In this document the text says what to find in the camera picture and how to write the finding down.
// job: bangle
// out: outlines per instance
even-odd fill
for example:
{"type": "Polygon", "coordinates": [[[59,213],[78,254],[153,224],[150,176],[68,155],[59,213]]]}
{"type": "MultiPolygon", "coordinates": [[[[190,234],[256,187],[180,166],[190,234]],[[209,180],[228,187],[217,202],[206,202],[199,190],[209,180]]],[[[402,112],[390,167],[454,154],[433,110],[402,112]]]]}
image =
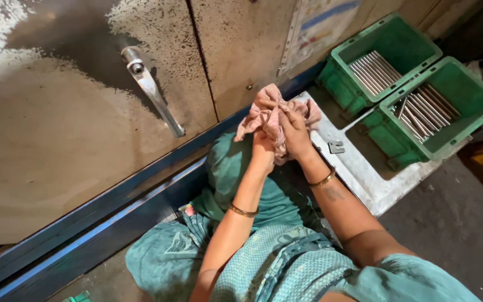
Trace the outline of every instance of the bangle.
{"type": "Polygon", "coordinates": [[[326,178],[324,178],[324,180],[322,180],[321,182],[317,182],[315,184],[309,184],[309,188],[321,188],[325,186],[328,182],[330,182],[333,179],[336,172],[337,171],[333,169],[331,173],[329,173],[329,175],[326,178]]]}
{"type": "Polygon", "coordinates": [[[247,212],[242,209],[238,209],[234,204],[230,204],[229,209],[231,209],[234,213],[240,214],[241,216],[245,216],[248,218],[253,218],[258,214],[258,209],[256,212],[247,212]]]}

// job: small metal bracket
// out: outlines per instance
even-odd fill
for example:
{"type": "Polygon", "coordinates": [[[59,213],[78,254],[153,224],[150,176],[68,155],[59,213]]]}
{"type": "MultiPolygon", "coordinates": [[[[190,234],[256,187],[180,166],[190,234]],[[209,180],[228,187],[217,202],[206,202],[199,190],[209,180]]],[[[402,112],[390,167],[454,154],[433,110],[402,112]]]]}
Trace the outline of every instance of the small metal bracket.
{"type": "Polygon", "coordinates": [[[329,153],[331,154],[337,154],[337,153],[344,153],[345,149],[340,148],[344,146],[344,143],[341,141],[330,141],[327,143],[327,146],[329,147],[329,153]]]}
{"type": "Polygon", "coordinates": [[[178,138],[184,136],[186,131],[178,124],[167,108],[167,103],[165,103],[165,100],[159,93],[156,82],[143,64],[143,60],[139,57],[139,51],[135,47],[129,46],[124,48],[120,54],[124,62],[127,63],[126,68],[128,72],[130,72],[131,76],[134,77],[141,89],[152,101],[152,104],[159,111],[159,115],[162,116],[167,126],[171,128],[174,136],[178,138]]]}

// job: chrome handle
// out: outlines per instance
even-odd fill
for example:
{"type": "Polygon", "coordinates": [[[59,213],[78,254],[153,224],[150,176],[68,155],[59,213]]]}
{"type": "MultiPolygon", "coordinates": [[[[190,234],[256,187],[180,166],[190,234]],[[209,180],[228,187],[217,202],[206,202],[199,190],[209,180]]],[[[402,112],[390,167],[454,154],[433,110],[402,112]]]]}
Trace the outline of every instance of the chrome handle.
{"type": "Polygon", "coordinates": [[[129,46],[122,50],[120,53],[124,62],[126,62],[126,68],[130,72],[131,76],[137,81],[144,93],[152,101],[152,104],[159,111],[159,115],[167,123],[167,126],[171,128],[174,136],[180,138],[186,134],[186,131],[178,122],[174,119],[171,112],[167,108],[167,104],[159,93],[158,86],[152,78],[152,75],[143,64],[143,60],[139,56],[139,51],[129,46]]]}

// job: hand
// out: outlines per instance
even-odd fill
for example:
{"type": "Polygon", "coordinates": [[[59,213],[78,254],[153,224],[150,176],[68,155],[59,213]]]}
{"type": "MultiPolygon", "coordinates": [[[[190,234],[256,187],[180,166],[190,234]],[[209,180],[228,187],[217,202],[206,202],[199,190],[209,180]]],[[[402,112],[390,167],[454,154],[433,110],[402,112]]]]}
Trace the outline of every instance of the hand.
{"type": "Polygon", "coordinates": [[[266,137],[266,134],[261,129],[256,130],[253,134],[253,154],[251,163],[255,167],[262,169],[266,175],[273,171],[273,159],[275,152],[272,141],[266,137]]]}
{"type": "Polygon", "coordinates": [[[285,105],[279,105],[279,107],[282,110],[279,111],[278,118],[285,133],[286,149],[295,160],[299,161],[314,151],[305,127],[305,119],[285,105]]]}

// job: green bin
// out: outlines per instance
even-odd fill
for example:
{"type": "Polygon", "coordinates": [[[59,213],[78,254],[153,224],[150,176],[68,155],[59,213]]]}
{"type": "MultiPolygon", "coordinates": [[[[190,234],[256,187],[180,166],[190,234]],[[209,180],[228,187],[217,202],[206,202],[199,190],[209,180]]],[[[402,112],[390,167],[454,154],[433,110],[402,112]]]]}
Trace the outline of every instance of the green bin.
{"type": "Polygon", "coordinates": [[[483,124],[483,81],[455,58],[443,58],[389,95],[360,123],[367,127],[367,134],[390,158],[388,164],[395,171],[415,162],[439,160],[450,154],[454,144],[483,124]],[[423,83],[431,84],[461,116],[421,143],[390,108],[423,83]]]}
{"type": "Polygon", "coordinates": [[[329,91],[352,119],[426,69],[442,56],[441,50],[420,31],[392,13],[342,43],[327,58],[318,82],[329,91]],[[378,51],[403,77],[381,93],[372,95],[348,64],[378,51]]]}

